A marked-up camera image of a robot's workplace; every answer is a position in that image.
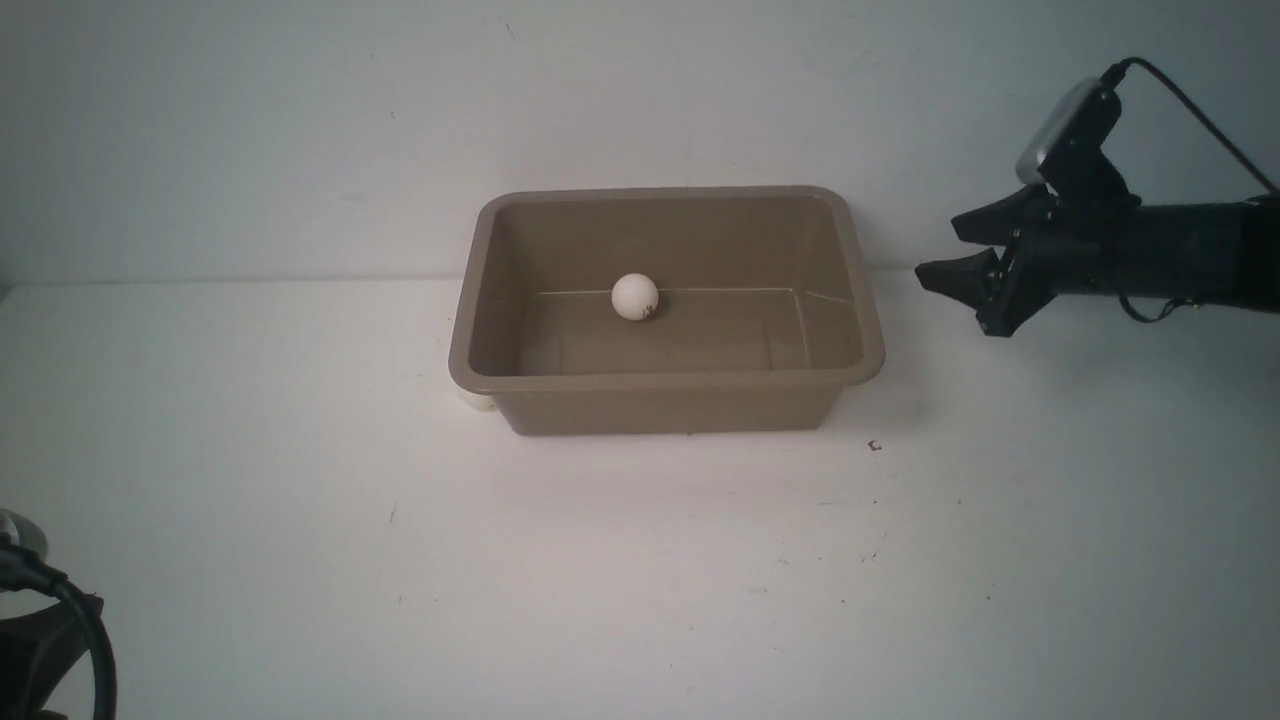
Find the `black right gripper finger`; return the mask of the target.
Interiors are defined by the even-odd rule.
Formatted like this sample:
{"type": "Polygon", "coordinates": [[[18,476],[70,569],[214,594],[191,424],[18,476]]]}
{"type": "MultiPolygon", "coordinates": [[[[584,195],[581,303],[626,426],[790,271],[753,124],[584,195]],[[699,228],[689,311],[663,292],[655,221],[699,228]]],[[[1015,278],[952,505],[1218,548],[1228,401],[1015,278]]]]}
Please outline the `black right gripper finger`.
{"type": "Polygon", "coordinates": [[[1004,266],[995,249],[965,258],[922,263],[914,273],[923,290],[974,311],[992,302],[1004,284],[1004,266]]]}
{"type": "Polygon", "coordinates": [[[1046,184],[1027,184],[1005,199],[954,217],[951,227],[961,242],[1007,246],[1041,222],[1053,204],[1046,184]]]}

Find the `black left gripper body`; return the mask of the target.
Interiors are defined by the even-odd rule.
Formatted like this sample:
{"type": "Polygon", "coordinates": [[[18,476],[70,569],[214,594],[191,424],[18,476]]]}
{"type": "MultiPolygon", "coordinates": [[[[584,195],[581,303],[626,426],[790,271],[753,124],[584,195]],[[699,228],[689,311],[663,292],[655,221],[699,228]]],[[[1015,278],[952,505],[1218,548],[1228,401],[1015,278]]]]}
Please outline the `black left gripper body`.
{"type": "Polygon", "coordinates": [[[45,708],[50,696],[82,656],[95,671],[101,662],[81,615],[67,603],[1,621],[1,717],[64,719],[45,708]]]}

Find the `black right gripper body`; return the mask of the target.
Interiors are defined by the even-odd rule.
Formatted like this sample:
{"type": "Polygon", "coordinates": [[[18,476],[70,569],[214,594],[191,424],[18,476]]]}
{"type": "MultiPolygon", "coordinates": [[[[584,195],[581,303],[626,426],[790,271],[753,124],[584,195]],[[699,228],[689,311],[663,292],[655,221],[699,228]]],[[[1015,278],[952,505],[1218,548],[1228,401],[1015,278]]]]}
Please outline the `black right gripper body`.
{"type": "Polygon", "coordinates": [[[1004,284],[977,314],[986,334],[1011,336],[1053,297],[1048,272],[1096,252],[1135,206],[1135,196],[1102,149],[1120,115],[1115,90],[1102,85],[1041,165],[1053,209],[1007,246],[997,246],[1004,249],[1004,284]]]}

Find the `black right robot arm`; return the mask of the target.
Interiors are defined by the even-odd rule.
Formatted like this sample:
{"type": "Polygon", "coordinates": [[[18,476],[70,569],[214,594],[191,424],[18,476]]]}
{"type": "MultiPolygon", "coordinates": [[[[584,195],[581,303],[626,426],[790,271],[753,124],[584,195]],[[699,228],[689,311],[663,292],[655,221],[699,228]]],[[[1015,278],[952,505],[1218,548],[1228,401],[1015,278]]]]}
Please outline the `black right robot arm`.
{"type": "Polygon", "coordinates": [[[922,287],[970,307],[1007,338],[1065,295],[1277,310],[1277,202],[1146,205],[1105,156],[1116,92],[1085,79],[1062,96],[1019,158],[1018,192],[952,219],[979,252],[920,264],[922,287]]]}

